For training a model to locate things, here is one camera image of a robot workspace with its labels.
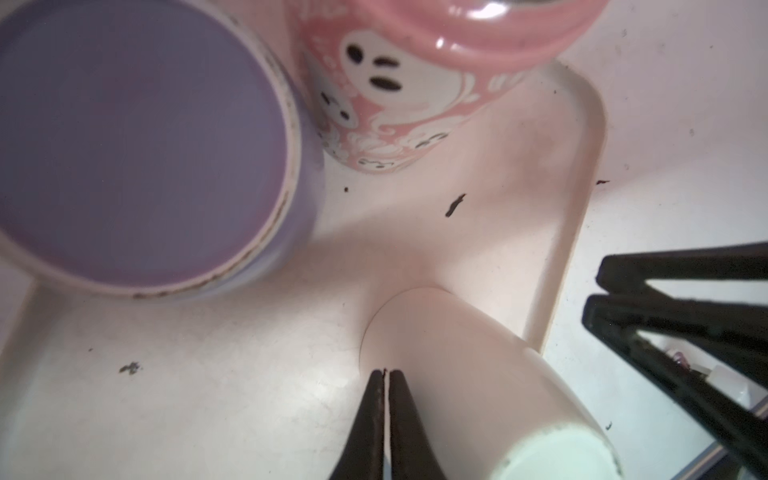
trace black mark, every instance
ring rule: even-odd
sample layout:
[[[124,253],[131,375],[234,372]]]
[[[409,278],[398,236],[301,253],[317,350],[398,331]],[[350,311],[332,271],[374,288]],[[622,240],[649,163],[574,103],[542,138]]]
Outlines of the black mark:
[[[397,68],[400,66],[400,62],[392,57],[376,57],[376,59],[373,60],[373,64],[377,67]]]
[[[349,57],[349,60],[352,60],[359,65],[362,61],[362,48],[355,44],[351,44],[346,48],[346,56]]]
[[[122,366],[118,373],[128,372],[128,375],[134,375],[139,371],[139,368],[141,368],[139,362],[131,362],[129,365]]]
[[[450,217],[451,215],[453,215],[453,211],[456,210],[456,207],[458,207],[458,205],[461,202],[464,201],[464,197],[465,196],[466,196],[466,194],[461,194],[461,195],[458,196],[458,198],[456,200],[453,201],[453,203],[451,204],[451,207],[448,209],[447,212],[445,212],[445,216],[446,217]]]
[[[369,81],[374,87],[382,90],[398,91],[402,88],[400,82],[387,77],[371,77]]]

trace cup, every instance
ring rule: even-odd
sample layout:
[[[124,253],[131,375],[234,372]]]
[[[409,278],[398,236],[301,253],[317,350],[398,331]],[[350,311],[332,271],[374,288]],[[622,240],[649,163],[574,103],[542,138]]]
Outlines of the cup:
[[[544,360],[456,296],[418,288],[373,317],[360,374],[400,369],[447,478],[618,480],[600,426]]]
[[[387,173],[565,50],[606,3],[287,0],[286,14],[326,151]]]
[[[261,278],[309,238],[323,151],[266,46],[204,0],[0,11],[0,252],[135,300]]]

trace white cylinder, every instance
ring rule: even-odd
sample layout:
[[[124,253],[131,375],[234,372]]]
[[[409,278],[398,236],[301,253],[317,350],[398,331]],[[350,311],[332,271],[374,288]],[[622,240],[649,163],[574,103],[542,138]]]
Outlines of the white cylinder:
[[[406,375],[451,480],[616,480],[614,450],[571,390],[526,343],[456,296],[401,293],[373,317],[360,371]]]

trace white plastic object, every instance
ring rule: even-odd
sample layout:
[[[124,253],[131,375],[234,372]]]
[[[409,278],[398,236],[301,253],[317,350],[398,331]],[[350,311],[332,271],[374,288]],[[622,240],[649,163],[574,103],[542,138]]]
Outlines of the white plastic object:
[[[448,478],[615,480],[614,450],[528,345],[436,288],[400,293],[374,317],[360,372],[400,369]]]

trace ghost eye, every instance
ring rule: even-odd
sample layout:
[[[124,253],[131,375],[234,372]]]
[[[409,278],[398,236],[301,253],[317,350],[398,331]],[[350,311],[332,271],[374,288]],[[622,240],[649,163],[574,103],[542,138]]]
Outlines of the ghost eye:
[[[382,90],[398,91],[402,88],[400,82],[387,77],[371,77],[369,81],[374,87],[381,88]]]
[[[400,62],[391,57],[376,57],[373,60],[373,64],[377,67],[390,67],[397,68],[400,66]]]
[[[346,56],[349,57],[349,60],[352,60],[359,65],[362,61],[362,48],[358,45],[351,44],[346,48]]]

